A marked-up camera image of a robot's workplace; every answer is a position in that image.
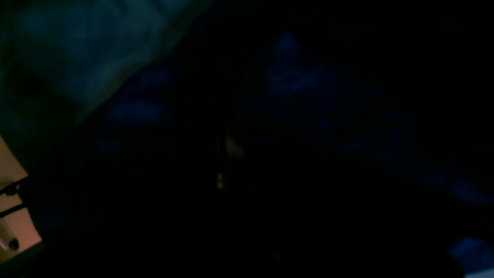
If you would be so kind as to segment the teal table cloth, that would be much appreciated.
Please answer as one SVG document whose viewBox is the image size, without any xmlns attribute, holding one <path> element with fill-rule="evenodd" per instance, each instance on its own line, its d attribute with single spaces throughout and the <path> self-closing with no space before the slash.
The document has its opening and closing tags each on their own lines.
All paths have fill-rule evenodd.
<svg viewBox="0 0 494 278">
<path fill-rule="evenodd" d="M 1 130 L 79 122 L 211 0 L 2 0 Z"/>
</svg>

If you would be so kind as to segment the blue t-shirt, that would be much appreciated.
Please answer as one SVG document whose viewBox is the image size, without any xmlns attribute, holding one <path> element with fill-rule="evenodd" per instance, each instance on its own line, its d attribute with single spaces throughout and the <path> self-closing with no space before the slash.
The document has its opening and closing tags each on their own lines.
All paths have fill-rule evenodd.
<svg viewBox="0 0 494 278">
<path fill-rule="evenodd" d="M 388 0 L 221 0 L 167 58 L 78 127 L 85 202 L 128 208 L 138 185 L 175 207 L 231 132 L 240 209 L 283 263 L 324 277 L 493 271 L 493 20 L 443 36 Z"/>
</svg>

